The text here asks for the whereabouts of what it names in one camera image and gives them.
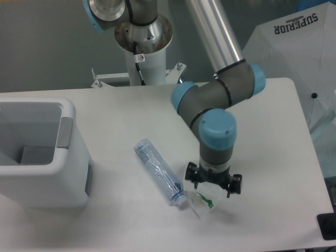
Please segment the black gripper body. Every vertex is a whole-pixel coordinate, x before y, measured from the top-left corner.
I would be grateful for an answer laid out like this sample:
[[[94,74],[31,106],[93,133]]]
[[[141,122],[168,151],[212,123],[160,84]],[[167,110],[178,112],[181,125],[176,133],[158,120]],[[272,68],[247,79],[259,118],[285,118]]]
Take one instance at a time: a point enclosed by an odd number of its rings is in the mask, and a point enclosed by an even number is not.
[[[196,173],[195,187],[198,187],[199,183],[209,182],[219,185],[221,188],[228,188],[230,183],[229,169],[220,173],[215,173],[213,170],[209,169],[206,171],[200,165]]]

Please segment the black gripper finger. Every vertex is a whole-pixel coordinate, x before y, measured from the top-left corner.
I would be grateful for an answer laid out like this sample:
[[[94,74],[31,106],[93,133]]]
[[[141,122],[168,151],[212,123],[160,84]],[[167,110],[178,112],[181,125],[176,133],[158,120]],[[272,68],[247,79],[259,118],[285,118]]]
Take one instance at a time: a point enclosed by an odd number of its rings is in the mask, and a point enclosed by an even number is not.
[[[227,198],[230,198],[232,194],[240,195],[242,192],[242,179],[243,176],[241,174],[234,174],[229,177],[229,183],[227,184]]]
[[[193,162],[189,162],[185,172],[185,180],[192,182],[194,184],[194,188],[197,188],[200,182],[199,179],[197,165]]]

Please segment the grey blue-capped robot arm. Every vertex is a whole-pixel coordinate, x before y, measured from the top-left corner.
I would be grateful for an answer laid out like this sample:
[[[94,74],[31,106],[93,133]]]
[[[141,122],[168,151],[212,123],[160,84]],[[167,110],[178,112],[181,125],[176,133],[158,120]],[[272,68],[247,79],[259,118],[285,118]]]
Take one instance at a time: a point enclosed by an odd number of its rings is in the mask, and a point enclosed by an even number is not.
[[[215,76],[202,86],[180,83],[171,95],[176,112],[199,141],[199,164],[188,164],[185,179],[195,186],[210,182],[228,194],[240,194],[242,176],[229,173],[237,130],[227,109],[263,91],[266,77],[258,65],[243,58],[219,1],[186,4]],[[125,53],[130,85],[165,84],[165,50],[173,32],[159,14],[157,1],[83,1],[83,6],[97,31],[114,29]]]

